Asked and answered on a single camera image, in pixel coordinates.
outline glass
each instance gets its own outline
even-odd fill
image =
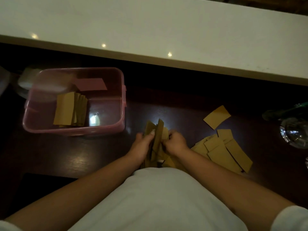
[[[280,133],[284,140],[296,148],[308,148],[308,122],[301,118],[287,118],[281,122]]]

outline shirt sleeve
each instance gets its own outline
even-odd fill
[[[0,221],[0,231],[22,231],[16,225],[13,225],[6,221]]]
[[[308,210],[299,206],[283,209],[272,224],[271,231],[307,231]]]

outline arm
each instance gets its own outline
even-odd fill
[[[249,230],[270,230],[284,208],[294,205],[280,195],[233,173],[190,150],[184,137],[170,131],[164,140],[167,151],[176,157],[201,185],[235,213]]]
[[[138,133],[130,151],[106,167],[76,180],[5,219],[23,231],[67,230],[120,186],[145,159],[151,133]]]

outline white countertop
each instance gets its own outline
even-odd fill
[[[0,0],[0,42],[308,85],[308,17],[207,0]]]

